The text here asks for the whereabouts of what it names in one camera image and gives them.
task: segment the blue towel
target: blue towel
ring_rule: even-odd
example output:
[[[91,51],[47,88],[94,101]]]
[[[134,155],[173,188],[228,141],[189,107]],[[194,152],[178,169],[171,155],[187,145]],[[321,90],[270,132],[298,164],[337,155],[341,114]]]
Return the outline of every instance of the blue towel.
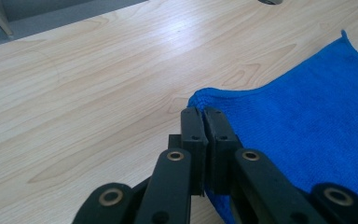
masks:
[[[358,194],[358,52],[345,32],[264,87],[202,89],[188,106],[221,109],[243,145],[263,151],[296,187],[333,182]],[[207,194],[234,223],[228,196]]]

